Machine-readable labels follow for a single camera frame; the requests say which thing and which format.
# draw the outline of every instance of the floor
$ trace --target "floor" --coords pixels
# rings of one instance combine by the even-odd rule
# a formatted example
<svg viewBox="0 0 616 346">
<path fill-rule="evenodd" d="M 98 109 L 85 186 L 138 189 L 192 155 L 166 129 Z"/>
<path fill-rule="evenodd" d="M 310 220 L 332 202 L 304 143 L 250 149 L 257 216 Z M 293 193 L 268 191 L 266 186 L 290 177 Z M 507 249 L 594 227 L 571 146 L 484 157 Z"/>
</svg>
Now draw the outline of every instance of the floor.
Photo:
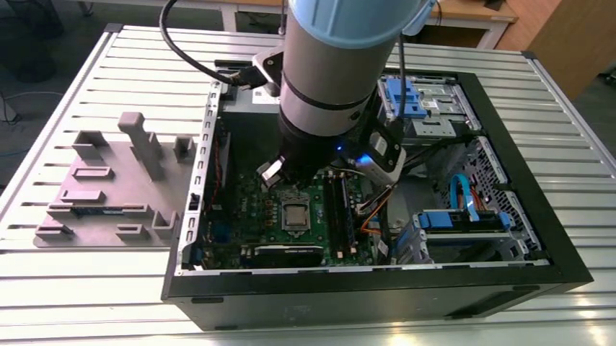
<svg viewBox="0 0 616 346">
<path fill-rule="evenodd" d="M 25 84 L 19 83 L 0 67 L 0 90 L 6 96 L 34 91 L 65 92 L 107 23 L 119 22 L 146 26 L 158 24 L 159 9 L 153 6 L 97 4 L 95 15 L 85 18 L 78 4 L 73 1 L 55 1 L 55 4 L 65 23 L 65 35 L 47 42 L 57 61 L 57 75 L 46 82 Z M 278 22 L 280 17 L 273 14 L 264 17 L 256 14 L 238 15 L 238 28 L 244 32 L 276 33 Z M 200 10 L 196 16 L 196 10 L 178 8 L 172 13 L 169 25 L 190 29 L 221 30 L 222 18 L 217 11 Z M 616 155 L 615 96 L 616 87 L 606 85 L 600 79 L 596 79 L 575 101 L 578 110 L 614 155 Z M 10 102 L 23 120 L 14 126 L 0 123 L 0 193 L 26 156 L 23 151 L 37 140 L 59 101 L 57 95 L 33 94 Z"/>
</svg>

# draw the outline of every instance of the wooden cabinet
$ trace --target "wooden cabinet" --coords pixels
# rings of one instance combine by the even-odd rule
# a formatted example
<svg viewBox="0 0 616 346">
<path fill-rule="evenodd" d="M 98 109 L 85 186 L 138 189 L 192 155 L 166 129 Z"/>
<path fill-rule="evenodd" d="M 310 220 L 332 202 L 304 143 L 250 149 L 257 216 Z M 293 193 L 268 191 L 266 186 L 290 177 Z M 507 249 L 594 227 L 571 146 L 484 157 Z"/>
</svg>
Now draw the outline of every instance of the wooden cabinet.
<svg viewBox="0 0 616 346">
<path fill-rule="evenodd" d="M 498 49 L 530 50 L 575 99 L 616 60 L 615 0 L 508 0 L 519 15 Z"/>
</svg>

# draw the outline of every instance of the white desk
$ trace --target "white desk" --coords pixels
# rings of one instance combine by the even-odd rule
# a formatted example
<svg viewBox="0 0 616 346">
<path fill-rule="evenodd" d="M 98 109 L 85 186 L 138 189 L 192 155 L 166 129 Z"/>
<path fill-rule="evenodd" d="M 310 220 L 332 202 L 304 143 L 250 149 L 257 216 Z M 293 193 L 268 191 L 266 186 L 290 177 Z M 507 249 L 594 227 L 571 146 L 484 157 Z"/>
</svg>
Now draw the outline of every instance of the white desk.
<svg viewBox="0 0 616 346">
<path fill-rule="evenodd" d="M 278 36 L 170 30 L 202 62 L 249 61 Z M 616 345 L 616 164 L 540 65 L 520 53 L 409 45 L 407 67 L 475 73 L 546 191 L 595 282 L 486 318 L 276 332 L 202 333 L 161 303 L 169 249 L 38 249 L 37 224 L 59 192 L 79 130 L 109 141 L 141 111 L 159 141 L 198 136 L 210 78 L 157 28 L 105 33 L 0 196 L 0 343 L 77 345 Z M 389 60 L 397 68 L 397 55 Z"/>
<path fill-rule="evenodd" d="M 82 12 L 85 15 L 89 13 L 89 6 L 85 5 L 83 1 L 77 1 L 81 4 Z M 90 2 L 103 2 L 109 4 L 131 4 L 131 5 L 146 5 L 146 6 L 158 6 L 163 8 L 163 5 L 168 3 L 168 0 L 94 0 Z M 499 40 L 504 34 L 504 31 L 508 29 L 508 25 L 518 20 L 514 12 L 507 11 L 507 14 L 500 15 L 499 12 L 495 12 L 496 15 L 488 15 L 482 11 L 478 14 L 478 1 L 472 1 L 472 10 L 468 13 L 460 12 L 460 7 L 471 5 L 461 5 L 460 0 L 441 0 L 444 6 L 444 18 L 441 21 L 441 26 L 444 27 L 467 27 L 474 29 L 486 30 L 482 41 L 478 45 L 480 49 L 495 49 Z M 453 8 L 457 12 L 448 12 L 449 2 L 453 2 Z M 229 2 L 216 2 L 205 0 L 181 0 L 176 7 L 186 7 L 192 9 L 214 9 L 221 11 L 222 14 L 222 26 L 224 30 L 229 32 L 237 32 L 237 21 L 236 15 L 238 12 L 256 12 L 256 13 L 272 13 L 280 14 L 280 6 L 265 6 L 265 5 L 249 5 L 249 4 L 232 4 Z M 428 20 L 428 25 L 436 25 L 436 18 Z"/>
</svg>

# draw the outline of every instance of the ram slot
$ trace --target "ram slot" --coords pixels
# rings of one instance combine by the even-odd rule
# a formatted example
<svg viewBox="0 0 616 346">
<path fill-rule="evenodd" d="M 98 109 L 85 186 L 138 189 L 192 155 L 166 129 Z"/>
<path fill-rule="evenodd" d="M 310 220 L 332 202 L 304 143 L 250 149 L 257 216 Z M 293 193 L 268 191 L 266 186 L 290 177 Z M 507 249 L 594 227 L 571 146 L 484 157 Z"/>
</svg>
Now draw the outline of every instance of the ram slot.
<svg viewBox="0 0 616 346">
<path fill-rule="evenodd" d="M 325 215 L 329 226 L 329 248 L 335 258 L 344 258 L 349 255 L 349 234 L 351 225 L 348 219 L 349 205 L 347 188 L 343 187 L 343 180 L 339 177 L 327 177 L 324 181 L 325 193 Z"/>
<path fill-rule="evenodd" d="M 353 228 L 353 213 L 349 203 L 349 191 L 347 189 L 347 178 L 343 177 L 340 179 L 340 184 L 343 186 L 343 200 L 345 202 L 345 215 L 347 215 L 347 222 L 345 222 L 345 230 L 347 230 L 347 244 L 349 247 L 349 251 L 352 254 L 357 252 L 356 249 L 356 230 Z"/>
</svg>

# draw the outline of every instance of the blue led light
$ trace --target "blue led light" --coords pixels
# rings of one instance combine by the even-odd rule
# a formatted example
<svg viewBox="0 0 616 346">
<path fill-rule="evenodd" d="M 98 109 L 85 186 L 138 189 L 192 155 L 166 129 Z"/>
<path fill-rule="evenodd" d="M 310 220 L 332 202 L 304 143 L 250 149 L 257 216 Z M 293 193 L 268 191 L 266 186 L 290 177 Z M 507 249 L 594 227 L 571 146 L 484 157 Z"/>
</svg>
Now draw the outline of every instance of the blue led light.
<svg viewBox="0 0 616 346">
<path fill-rule="evenodd" d="M 364 154 L 364 155 L 360 156 L 360 158 L 357 159 L 357 162 L 359 162 L 360 164 L 369 164 L 372 161 L 373 161 L 373 159 L 368 156 L 368 154 Z"/>
</svg>

